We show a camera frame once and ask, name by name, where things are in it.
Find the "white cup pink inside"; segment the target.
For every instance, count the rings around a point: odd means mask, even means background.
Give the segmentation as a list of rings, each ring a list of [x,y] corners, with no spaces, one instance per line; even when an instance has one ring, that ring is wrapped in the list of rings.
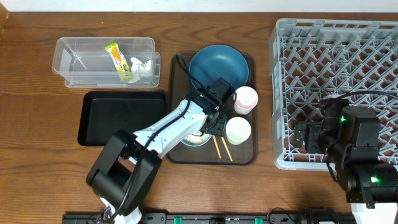
[[[249,86],[242,86],[236,90],[236,102],[234,110],[237,114],[245,115],[250,113],[258,103],[258,94],[255,89]]]

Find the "white cup green inside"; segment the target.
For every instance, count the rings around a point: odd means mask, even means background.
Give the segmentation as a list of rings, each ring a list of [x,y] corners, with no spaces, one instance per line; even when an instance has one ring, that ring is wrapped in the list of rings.
[[[233,145],[239,145],[248,140],[251,135],[251,125],[242,117],[233,117],[226,123],[226,137]]]

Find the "white tissue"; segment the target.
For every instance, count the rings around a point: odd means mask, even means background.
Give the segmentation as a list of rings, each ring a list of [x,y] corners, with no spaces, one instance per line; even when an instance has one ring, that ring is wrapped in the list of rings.
[[[136,57],[132,57],[130,58],[130,60],[132,63],[130,67],[130,70],[132,72],[132,79],[129,80],[128,83],[135,83],[141,78],[150,78],[153,75],[152,60],[142,62]]]

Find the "green orange snack wrapper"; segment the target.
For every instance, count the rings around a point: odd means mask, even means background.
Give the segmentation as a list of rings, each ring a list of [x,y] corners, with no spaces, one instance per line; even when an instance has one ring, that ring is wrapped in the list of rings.
[[[113,42],[104,49],[110,54],[120,80],[122,82],[131,81],[133,79],[133,75],[130,73],[129,64],[124,55],[121,53],[118,44]]]

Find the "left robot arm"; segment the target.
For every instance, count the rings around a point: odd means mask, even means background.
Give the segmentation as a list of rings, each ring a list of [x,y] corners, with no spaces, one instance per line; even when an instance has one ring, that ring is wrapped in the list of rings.
[[[163,157],[185,137],[207,133],[224,113],[233,90],[191,90],[168,115],[147,128],[113,134],[86,176],[106,205],[102,223],[138,223],[140,204],[153,184]]]

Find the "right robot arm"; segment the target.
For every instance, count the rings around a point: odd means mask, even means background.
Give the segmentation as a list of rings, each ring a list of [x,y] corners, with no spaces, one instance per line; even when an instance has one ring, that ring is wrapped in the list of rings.
[[[297,121],[294,146],[326,154],[356,223],[397,223],[397,169],[379,161],[381,122],[374,110],[331,105],[323,121]]]

